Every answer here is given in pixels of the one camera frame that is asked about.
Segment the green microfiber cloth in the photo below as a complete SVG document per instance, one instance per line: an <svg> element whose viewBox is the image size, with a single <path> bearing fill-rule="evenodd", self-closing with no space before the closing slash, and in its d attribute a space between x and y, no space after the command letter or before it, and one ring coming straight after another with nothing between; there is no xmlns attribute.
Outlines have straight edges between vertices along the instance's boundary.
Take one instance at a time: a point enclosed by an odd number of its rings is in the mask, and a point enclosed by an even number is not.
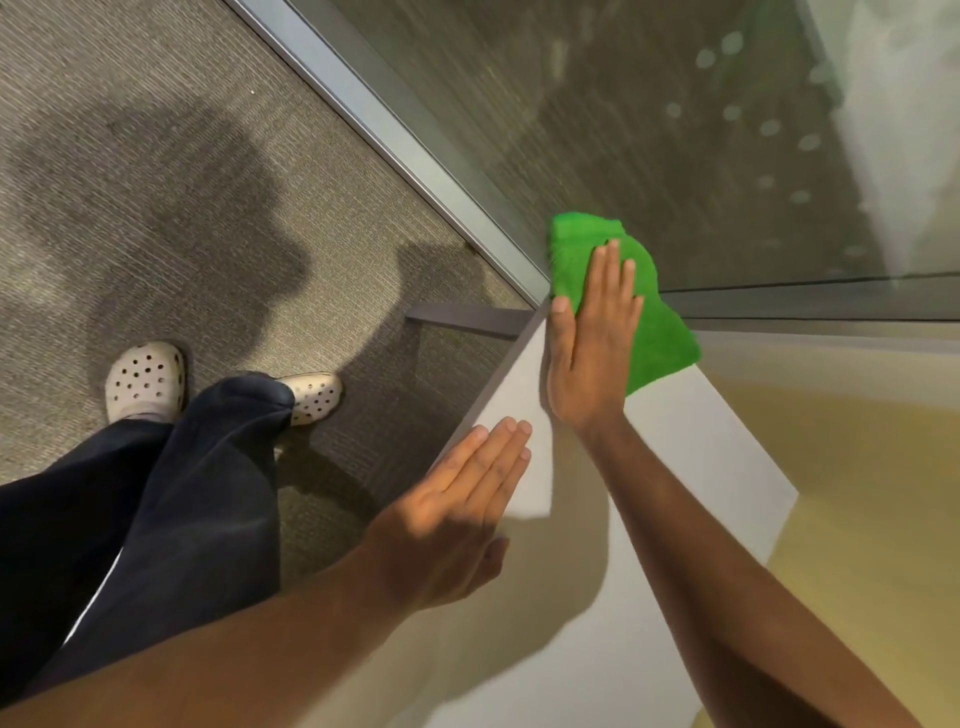
<svg viewBox="0 0 960 728"><path fill-rule="evenodd" d="M634 333L626 395L699 362L701 349L693 333L661 297L656 264L650 252L618 220L582 212L556 215L549 229L552 293L569 299L571 310L582 303L595 248L619 241L621 261L633 261L633 294L643 299Z"/></svg>

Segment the person's left forearm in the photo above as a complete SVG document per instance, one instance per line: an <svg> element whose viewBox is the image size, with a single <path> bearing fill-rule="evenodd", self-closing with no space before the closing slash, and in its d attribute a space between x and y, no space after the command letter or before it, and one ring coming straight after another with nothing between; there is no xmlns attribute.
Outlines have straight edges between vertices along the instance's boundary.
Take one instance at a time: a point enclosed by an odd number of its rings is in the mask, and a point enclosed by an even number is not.
<svg viewBox="0 0 960 728"><path fill-rule="evenodd" d="M353 554L306 586L0 712L0 728L290 728L411 613Z"/></svg>

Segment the person's left hand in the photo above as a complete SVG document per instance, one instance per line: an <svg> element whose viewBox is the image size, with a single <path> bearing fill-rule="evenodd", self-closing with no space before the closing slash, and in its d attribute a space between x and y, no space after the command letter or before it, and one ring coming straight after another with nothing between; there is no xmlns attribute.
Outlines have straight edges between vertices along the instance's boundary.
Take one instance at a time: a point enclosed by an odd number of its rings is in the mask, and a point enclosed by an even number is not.
<svg viewBox="0 0 960 728"><path fill-rule="evenodd" d="M404 620L469 596L506 508L463 504L461 472L426 475L374 519L357 548L364 574L379 589L376 601Z"/></svg>

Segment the person's right forearm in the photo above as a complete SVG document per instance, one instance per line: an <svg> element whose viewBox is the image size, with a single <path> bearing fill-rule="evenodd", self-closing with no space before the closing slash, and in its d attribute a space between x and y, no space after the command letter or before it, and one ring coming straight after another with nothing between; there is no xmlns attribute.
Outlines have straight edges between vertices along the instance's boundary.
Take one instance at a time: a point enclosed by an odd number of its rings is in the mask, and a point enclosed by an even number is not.
<svg viewBox="0 0 960 728"><path fill-rule="evenodd" d="M573 425L714 728L921 728L620 412Z"/></svg>

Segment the person's right hand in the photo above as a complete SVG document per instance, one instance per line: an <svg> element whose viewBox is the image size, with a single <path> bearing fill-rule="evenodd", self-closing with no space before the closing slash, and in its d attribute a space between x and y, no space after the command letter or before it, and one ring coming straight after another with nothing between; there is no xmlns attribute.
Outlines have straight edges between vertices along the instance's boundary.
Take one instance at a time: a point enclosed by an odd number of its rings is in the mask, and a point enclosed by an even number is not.
<svg viewBox="0 0 960 728"><path fill-rule="evenodd" d="M626 303L634 294L636 267L620 257L623 323L621 336L612 336L602 315L604 247L595 248L589 262L582 302L575 313L576 332L570 368L551 366L547 397L556 418L583 440L605 432L623 419L631 354L626 350Z"/></svg>

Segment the dark grey baseboard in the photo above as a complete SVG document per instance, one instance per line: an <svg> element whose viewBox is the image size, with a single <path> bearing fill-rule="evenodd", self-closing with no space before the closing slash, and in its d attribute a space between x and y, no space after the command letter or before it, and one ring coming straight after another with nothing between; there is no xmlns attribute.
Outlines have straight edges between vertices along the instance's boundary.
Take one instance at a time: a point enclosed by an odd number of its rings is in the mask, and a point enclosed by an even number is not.
<svg viewBox="0 0 960 728"><path fill-rule="evenodd" d="M476 334L509 344L503 359L471 399L453 434L438 451L435 462L447 455L476 425L490 427L501 417L526 421L533 427L529 447L537 480L550 480L554 469L553 422L547 402L549 352L546 344L548 299L536 309L509 309L490 305L421 302L407 317L416 322Z"/></svg>

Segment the white perforated clog shoe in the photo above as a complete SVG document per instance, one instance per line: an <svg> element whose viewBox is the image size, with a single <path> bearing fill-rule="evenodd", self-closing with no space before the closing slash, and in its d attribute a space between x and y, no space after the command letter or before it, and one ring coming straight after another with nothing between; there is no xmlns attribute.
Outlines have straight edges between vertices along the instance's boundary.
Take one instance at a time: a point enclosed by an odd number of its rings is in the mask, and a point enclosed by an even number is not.
<svg viewBox="0 0 960 728"><path fill-rule="evenodd" d="M175 345L132 346L113 362L103 383L109 425L138 420L172 425L186 405L186 356Z"/></svg>
<svg viewBox="0 0 960 728"><path fill-rule="evenodd" d="M293 394L294 405L291 427L312 426L329 418L344 397L345 387L341 377L331 371L300 373L279 378Z"/></svg>

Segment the dark navy trousers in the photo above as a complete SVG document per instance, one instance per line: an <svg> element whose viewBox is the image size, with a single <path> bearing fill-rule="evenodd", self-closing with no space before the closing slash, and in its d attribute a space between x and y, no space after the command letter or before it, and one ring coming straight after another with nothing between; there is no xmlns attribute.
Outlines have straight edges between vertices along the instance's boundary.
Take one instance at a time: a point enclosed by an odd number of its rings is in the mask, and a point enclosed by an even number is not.
<svg viewBox="0 0 960 728"><path fill-rule="evenodd" d="M0 708L279 591L274 447L294 405L234 376L175 423L119 420L0 485Z"/></svg>

